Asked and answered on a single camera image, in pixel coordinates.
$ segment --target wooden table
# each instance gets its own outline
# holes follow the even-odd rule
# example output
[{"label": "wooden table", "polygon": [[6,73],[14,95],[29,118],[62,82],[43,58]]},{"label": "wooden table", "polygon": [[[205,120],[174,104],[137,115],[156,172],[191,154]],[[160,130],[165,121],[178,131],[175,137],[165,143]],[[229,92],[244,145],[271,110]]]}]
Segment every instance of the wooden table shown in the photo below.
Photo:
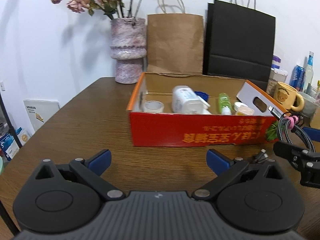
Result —
[{"label": "wooden table", "polygon": [[[187,190],[189,193],[215,177],[205,155],[210,147],[133,147],[126,106],[134,85],[101,78],[73,98],[27,142],[0,176],[0,199],[11,217],[13,201],[34,168],[43,159],[56,164],[88,157],[107,148],[112,164],[102,177],[124,190]],[[272,144],[211,146],[231,159],[250,156]],[[320,190],[302,187],[300,173],[276,158],[303,196],[305,215],[299,232],[307,239],[320,238]],[[12,237],[0,220],[1,240]]]}]

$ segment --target pink textured vase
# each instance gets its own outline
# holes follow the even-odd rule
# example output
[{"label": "pink textured vase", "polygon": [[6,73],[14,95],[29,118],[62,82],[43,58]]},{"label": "pink textured vase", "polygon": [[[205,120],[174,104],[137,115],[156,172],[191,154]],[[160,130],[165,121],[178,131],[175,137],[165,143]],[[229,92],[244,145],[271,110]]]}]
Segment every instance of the pink textured vase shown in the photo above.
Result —
[{"label": "pink textured vase", "polygon": [[135,84],[142,73],[142,58],[117,60],[115,80],[121,84]]},{"label": "pink textured vase", "polygon": [[111,21],[111,57],[137,59],[147,55],[146,19],[117,18]]}]

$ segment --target mug handle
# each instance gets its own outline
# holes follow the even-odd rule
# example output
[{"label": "mug handle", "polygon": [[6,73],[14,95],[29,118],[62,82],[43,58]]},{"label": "mug handle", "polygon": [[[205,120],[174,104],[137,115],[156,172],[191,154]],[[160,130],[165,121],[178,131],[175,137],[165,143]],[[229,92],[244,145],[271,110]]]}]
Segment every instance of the mug handle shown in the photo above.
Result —
[{"label": "mug handle", "polygon": [[295,112],[300,112],[304,108],[304,99],[303,99],[303,96],[300,95],[299,93],[297,93],[297,98],[300,99],[300,104],[297,107],[291,106],[291,109]]}]

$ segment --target screw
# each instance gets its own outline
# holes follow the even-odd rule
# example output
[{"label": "screw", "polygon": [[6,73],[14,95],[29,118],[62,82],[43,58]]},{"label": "screw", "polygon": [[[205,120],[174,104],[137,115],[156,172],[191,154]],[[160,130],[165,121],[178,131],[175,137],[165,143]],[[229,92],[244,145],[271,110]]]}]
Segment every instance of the screw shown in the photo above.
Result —
[{"label": "screw", "polygon": [[209,197],[210,196],[210,191],[207,189],[197,189],[195,191],[195,195],[197,197]]},{"label": "screw", "polygon": [[107,196],[110,198],[120,198],[123,195],[123,192],[118,189],[109,190]]}]

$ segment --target green bottle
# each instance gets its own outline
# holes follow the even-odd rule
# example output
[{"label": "green bottle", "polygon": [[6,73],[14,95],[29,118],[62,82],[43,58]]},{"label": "green bottle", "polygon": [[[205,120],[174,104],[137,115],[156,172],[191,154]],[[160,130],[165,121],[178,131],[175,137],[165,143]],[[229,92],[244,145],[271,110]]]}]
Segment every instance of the green bottle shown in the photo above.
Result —
[{"label": "green bottle", "polygon": [[231,115],[231,103],[229,96],[226,93],[219,95],[219,111],[223,115]]}]

